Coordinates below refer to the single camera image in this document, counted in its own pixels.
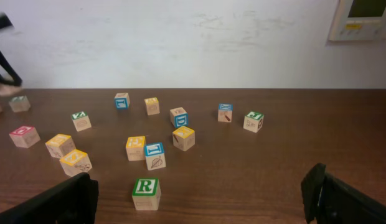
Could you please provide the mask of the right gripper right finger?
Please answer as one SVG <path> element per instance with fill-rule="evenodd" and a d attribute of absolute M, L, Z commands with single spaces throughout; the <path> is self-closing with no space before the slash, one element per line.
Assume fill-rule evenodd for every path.
<path fill-rule="evenodd" d="M 316 164 L 301 181 L 304 216 L 307 223 L 386 224 L 386 206 L 359 192 Z"/>

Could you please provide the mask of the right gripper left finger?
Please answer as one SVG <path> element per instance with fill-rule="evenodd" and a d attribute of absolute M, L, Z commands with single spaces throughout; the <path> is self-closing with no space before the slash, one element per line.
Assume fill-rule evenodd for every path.
<path fill-rule="evenodd" d="M 98 181 L 83 172 L 0 213 L 0 223 L 94 223 L 98 196 Z"/>

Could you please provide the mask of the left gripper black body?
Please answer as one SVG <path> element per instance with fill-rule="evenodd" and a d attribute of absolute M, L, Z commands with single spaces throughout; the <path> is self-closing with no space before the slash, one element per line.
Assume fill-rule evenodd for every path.
<path fill-rule="evenodd" d="M 1 12 L 0 13 L 0 30 L 8 27 L 12 27 L 13 24 L 8 18 L 8 16 Z M 5 71 L 11 76 L 12 80 L 6 80 L 0 74 L 0 84 L 9 85 L 9 86 L 22 86 L 21 77 L 14 71 L 9 62 L 6 60 L 5 56 L 0 51 L 0 66 L 2 66 Z"/>

